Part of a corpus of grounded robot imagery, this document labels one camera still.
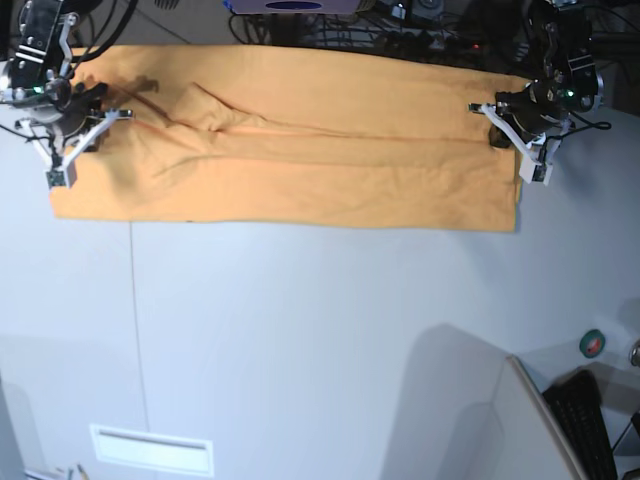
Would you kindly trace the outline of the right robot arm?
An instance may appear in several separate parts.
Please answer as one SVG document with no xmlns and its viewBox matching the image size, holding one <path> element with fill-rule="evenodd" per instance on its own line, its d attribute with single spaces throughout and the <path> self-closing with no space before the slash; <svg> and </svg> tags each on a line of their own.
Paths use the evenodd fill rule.
<svg viewBox="0 0 640 480">
<path fill-rule="evenodd" d="M 102 47 L 72 51 L 71 37 L 99 1 L 26 1 L 18 14 L 19 42 L 1 73 L 1 103 L 26 114 L 14 132 L 59 165 L 67 151 L 83 152 L 107 128 L 102 110 L 108 86 L 75 76 Z"/>
</svg>

